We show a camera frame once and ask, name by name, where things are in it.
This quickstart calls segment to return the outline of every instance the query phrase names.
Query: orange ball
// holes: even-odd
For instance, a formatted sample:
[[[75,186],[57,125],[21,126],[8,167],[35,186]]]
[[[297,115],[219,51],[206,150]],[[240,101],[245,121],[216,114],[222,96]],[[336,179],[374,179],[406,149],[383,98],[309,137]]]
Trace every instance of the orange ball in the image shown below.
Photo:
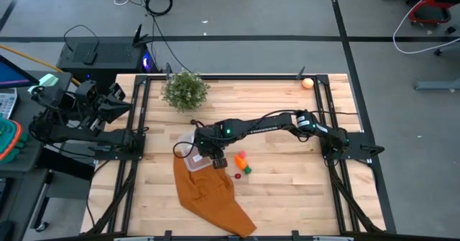
[[[310,78],[305,78],[302,81],[302,86],[305,87],[306,89],[312,88],[313,84],[314,84],[314,82]]]

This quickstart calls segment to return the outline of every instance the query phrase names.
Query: potted plant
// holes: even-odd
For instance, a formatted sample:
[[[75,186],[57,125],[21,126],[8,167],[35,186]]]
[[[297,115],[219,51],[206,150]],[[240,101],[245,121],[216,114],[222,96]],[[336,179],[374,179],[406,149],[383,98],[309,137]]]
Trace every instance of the potted plant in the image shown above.
[[[182,70],[173,74],[167,81],[162,92],[163,101],[175,107],[179,112],[194,110],[206,101],[210,86],[205,83],[198,73]]]

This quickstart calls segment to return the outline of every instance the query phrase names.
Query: wooden tabletop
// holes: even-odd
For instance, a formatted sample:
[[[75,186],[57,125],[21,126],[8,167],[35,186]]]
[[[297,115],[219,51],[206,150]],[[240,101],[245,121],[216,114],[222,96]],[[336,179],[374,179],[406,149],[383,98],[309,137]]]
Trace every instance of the wooden tabletop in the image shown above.
[[[126,93],[126,101],[131,101],[135,76],[117,77],[116,82]],[[336,111],[356,112],[347,75],[328,76]],[[313,89],[302,88],[300,81],[207,82],[211,86],[208,101],[197,111],[186,113],[177,113],[162,101],[164,81],[152,82],[145,119],[145,126],[150,130],[147,132],[144,158],[137,170],[129,235],[164,235],[165,230],[172,230],[173,235],[228,234],[182,208],[178,201],[172,149],[179,136],[193,131],[191,119],[212,124],[229,118],[256,119],[277,109],[316,110]],[[137,103],[140,106],[142,94],[138,98]],[[128,114],[123,115],[107,125],[106,130],[125,128],[127,117]],[[337,119],[339,126],[349,132],[361,130],[357,115],[337,114]],[[257,226],[253,235],[291,235],[291,230],[295,229],[301,235],[339,233],[331,181],[317,137],[302,143],[284,131],[250,135],[225,150],[229,162],[226,172],[230,176],[241,173],[233,162],[234,156],[241,150],[247,153],[252,173],[239,180],[233,178],[235,195],[238,203]],[[347,165],[356,201],[367,216],[384,229],[371,169],[352,160],[347,161]],[[118,161],[111,161],[93,179],[88,202],[96,221],[113,198],[118,167]],[[342,201],[347,229],[351,230],[347,205],[343,198]],[[116,229],[120,229],[121,225],[123,210],[119,211]],[[86,212],[82,232],[89,228],[91,221]]]

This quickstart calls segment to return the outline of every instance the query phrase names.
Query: red chair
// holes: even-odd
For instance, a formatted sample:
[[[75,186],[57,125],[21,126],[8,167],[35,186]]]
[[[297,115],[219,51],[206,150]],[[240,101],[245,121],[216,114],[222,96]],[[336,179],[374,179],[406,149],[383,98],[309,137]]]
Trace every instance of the red chair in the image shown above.
[[[408,4],[415,5],[420,0],[407,0]],[[449,8],[459,4],[460,0],[423,0],[409,14],[412,23],[440,24],[450,21]]]

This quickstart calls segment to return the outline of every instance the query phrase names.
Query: orange cloth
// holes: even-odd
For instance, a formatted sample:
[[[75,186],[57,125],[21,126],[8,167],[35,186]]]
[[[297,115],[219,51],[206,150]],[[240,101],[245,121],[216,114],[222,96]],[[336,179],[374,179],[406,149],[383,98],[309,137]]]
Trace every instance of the orange cloth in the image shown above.
[[[225,170],[208,166],[190,172],[183,159],[174,157],[174,177],[182,206],[208,222],[247,237],[256,226],[235,201],[234,185]]]

